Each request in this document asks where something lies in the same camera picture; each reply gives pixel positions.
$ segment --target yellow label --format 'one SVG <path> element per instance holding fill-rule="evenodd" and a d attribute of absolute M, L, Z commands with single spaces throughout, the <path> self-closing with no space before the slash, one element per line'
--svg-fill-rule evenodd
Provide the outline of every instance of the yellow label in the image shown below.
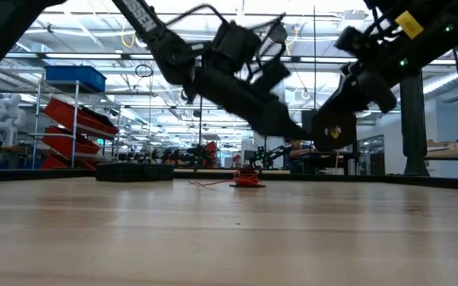
<path fill-rule="evenodd" d="M 395 19 L 395 22 L 402 27 L 404 33 L 409 36 L 409 38 L 414 39 L 421 32 L 423 32 L 423 27 L 418 23 L 418 21 L 411 15 L 409 11 L 405 11 L 400 16 Z"/>

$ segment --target ceiling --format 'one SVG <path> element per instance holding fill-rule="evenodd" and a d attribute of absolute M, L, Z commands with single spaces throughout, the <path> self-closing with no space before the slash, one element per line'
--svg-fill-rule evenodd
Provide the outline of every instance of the ceiling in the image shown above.
<path fill-rule="evenodd" d="M 311 56 L 331 58 L 329 64 L 291 64 L 286 66 L 291 76 L 274 88 L 274 93 L 283 98 L 290 108 L 291 117 L 299 122 L 300 110 L 313 108 L 314 99 L 322 105 L 339 84 L 339 68 L 348 58 L 345 52 L 333 47 L 340 32 L 347 26 L 365 29 L 372 16 L 363 1 L 331 0 L 238 0 L 238 1 L 196 1 L 196 0 L 150 0 L 162 21 L 168 21 L 178 14 L 201 3 L 213 5 L 226 19 L 240 25 L 257 25 L 286 12 L 285 29 L 288 31 L 288 52 L 290 56 Z M 210 10 L 199 11 L 170 26 L 187 41 L 212 39 L 219 27 L 219 19 Z M 19 40 L 12 52 L 58 52 L 65 54 L 121 54 L 147 53 L 146 45 L 136 39 L 134 30 L 110 0 L 70 0 L 63 5 L 48 8 L 32 24 Z M 91 65 L 107 77 L 107 97 L 82 97 L 85 105 L 91 105 L 104 113 L 110 106 L 133 106 L 122 113 L 121 126 L 126 134 L 133 134 L 134 142 L 149 140 L 149 135 L 160 137 L 160 142 L 171 145 L 190 145 L 199 137 L 199 119 L 193 116 L 193 106 L 185 106 L 181 99 L 181 88 L 168 84 L 152 60 L 102 59 L 59 59 L 47 60 L 46 64 Z M 135 74 L 139 64 L 148 64 L 153 76 L 142 78 Z M 44 73 L 44 63 L 37 59 L 4 59 L 0 63 L 0 89 L 36 89 Z M 436 82 L 455 71 L 452 64 L 433 65 L 424 69 L 425 80 Z M 142 93 L 150 92 L 152 96 Z M 45 89 L 45 98 L 58 96 L 52 89 Z M 25 100 L 36 100 L 33 94 Z M 170 110 L 167 106 L 184 107 Z M 219 110 L 204 100 L 203 133 L 221 135 L 223 143 L 230 145 L 226 151 L 237 149 L 242 137 L 251 136 L 248 126 L 241 119 Z M 365 113 L 360 124 L 373 124 L 379 113 Z M 142 123 L 153 128 L 142 128 Z"/>

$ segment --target person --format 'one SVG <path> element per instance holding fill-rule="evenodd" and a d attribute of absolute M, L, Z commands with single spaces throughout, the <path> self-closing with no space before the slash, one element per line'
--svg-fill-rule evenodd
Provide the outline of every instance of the person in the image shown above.
<path fill-rule="evenodd" d="M 298 160 L 301 155 L 309 154 L 316 151 L 311 145 L 303 144 L 302 140 L 285 139 L 285 143 L 290 144 L 290 147 L 285 151 L 286 160 L 289 162 L 289 170 L 291 174 L 303 173 L 303 166 L 301 161 Z"/>

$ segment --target blue box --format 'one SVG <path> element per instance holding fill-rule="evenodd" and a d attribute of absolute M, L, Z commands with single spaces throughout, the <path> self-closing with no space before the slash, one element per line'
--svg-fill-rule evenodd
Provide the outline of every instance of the blue box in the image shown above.
<path fill-rule="evenodd" d="M 45 67 L 47 84 L 65 92 L 76 91 L 76 81 L 81 83 L 83 93 L 104 92 L 106 77 L 90 66 Z"/>

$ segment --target red cable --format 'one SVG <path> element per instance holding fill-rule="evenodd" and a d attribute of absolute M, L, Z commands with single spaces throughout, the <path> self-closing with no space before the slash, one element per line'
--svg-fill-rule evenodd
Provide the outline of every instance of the red cable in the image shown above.
<path fill-rule="evenodd" d="M 235 182 L 238 187 L 257 187 L 261 186 L 261 181 L 258 178 L 258 173 L 251 169 L 239 169 L 235 173 L 235 177 L 229 180 L 221 180 L 213 183 L 202 184 L 200 182 L 189 182 L 190 184 L 207 187 L 214 184 Z"/>

